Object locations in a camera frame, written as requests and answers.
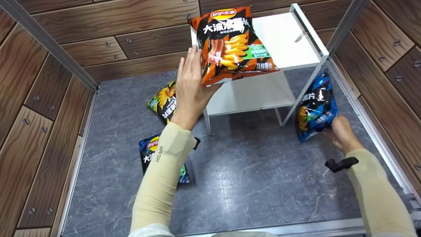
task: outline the hand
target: hand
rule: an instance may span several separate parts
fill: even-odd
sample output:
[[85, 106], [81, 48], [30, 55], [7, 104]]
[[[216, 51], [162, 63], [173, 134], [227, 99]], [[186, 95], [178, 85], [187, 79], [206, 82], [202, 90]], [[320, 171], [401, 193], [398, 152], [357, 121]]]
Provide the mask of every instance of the hand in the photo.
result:
[[201, 56], [202, 50], [197, 50], [196, 45], [189, 48], [186, 59], [181, 58], [180, 60], [177, 73], [177, 109], [171, 118], [171, 122], [190, 131], [213, 94], [222, 86], [222, 84], [214, 84], [209, 87], [201, 85]]
[[332, 131], [324, 131], [324, 134], [344, 155], [350, 151], [364, 148], [352, 132], [351, 124], [343, 115], [336, 116], [332, 122]]

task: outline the screw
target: screw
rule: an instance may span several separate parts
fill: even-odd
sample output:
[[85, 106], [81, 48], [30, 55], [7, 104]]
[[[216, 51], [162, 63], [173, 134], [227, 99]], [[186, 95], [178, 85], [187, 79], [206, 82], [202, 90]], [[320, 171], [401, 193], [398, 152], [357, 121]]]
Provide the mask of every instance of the screw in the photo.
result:
[[394, 45], [394, 46], [399, 46], [399, 45], [400, 45], [400, 40], [395, 40], [395, 41], [393, 41], [393, 45]]

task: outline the chip bag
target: chip bag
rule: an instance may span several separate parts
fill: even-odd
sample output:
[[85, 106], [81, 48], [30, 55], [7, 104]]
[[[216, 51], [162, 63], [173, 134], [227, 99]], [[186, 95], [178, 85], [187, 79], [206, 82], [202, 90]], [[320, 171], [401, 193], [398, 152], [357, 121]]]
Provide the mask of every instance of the chip bag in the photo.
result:
[[[158, 147], [158, 141], [161, 134], [139, 141], [140, 159], [142, 162], [143, 175], [145, 174], [149, 163], [154, 156]], [[180, 170], [179, 183], [190, 183], [189, 174], [187, 173], [186, 166], [183, 165]]]
[[189, 24], [203, 49], [202, 85], [278, 71], [253, 30], [250, 6], [213, 11]]
[[300, 142], [330, 127], [338, 115], [332, 82], [327, 72], [318, 75], [297, 107], [296, 128]]
[[160, 89], [148, 103], [147, 106], [167, 124], [177, 108], [176, 82], [171, 81]]

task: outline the shelf leg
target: shelf leg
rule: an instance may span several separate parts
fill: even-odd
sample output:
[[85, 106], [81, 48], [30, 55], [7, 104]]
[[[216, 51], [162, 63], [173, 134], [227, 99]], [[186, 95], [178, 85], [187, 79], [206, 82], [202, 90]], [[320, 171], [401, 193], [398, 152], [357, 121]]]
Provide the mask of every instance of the shelf leg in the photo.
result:
[[314, 69], [312, 75], [310, 76], [310, 78], [308, 79], [306, 85], [304, 86], [303, 90], [301, 91], [300, 95], [298, 96], [298, 98], [295, 100], [294, 105], [292, 106], [292, 108], [290, 109], [290, 111], [288, 112], [288, 115], [286, 116], [286, 118], [284, 119], [284, 121], [281, 124], [281, 127], [284, 126], [288, 119], [291, 117], [292, 113], [295, 111], [295, 109], [297, 108], [298, 103], [300, 102], [301, 98], [304, 96], [304, 93], [306, 93], [307, 88], [310, 86], [310, 84], [312, 83], [313, 79], [317, 76], [317, 74], [319, 73], [322, 65], [325, 63], [327, 59], [326, 57], [323, 57], [322, 60], [319, 62], [319, 64], [317, 64], [316, 68]]
[[276, 113], [276, 117], [278, 118], [279, 126], [282, 127], [282, 118], [281, 118], [281, 115], [279, 114], [278, 108], [275, 108], [275, 113]]
[[206, 132], [207, 132], [208, 136], [211, 136], [212, 135], [211, 120], [209, 119], [208, 110], [206, 108], [203, 111], [203, 115], [205, 116]]

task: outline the gray marble floor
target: gray marble floor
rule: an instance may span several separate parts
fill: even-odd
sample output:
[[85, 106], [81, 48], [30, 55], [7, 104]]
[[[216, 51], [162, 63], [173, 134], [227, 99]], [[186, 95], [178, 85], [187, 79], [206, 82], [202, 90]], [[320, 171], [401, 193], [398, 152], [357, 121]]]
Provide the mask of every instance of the gray marble floor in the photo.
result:
[[[309, 73], [286, 72], [296, 94]], [[142, 180], [138, 142], [164, 128], [145, 104], [175, 76], [171, 71], [101, 84], [64, 236], [128, 235]], [[336, 82], [333, 87], [340, 112], [380, 158]], [[203, 119], [193, 130], [202, 143], [187, 161], [193, 184], [177, 190], [175, 235], [360, 217], [346, 173], [324, 166], [341, 154], [322, 135], [300, 144], [293, 120], [279, 127], [274, 110], [212, 117], [211, 124], [213, 136], [206, 136]]]

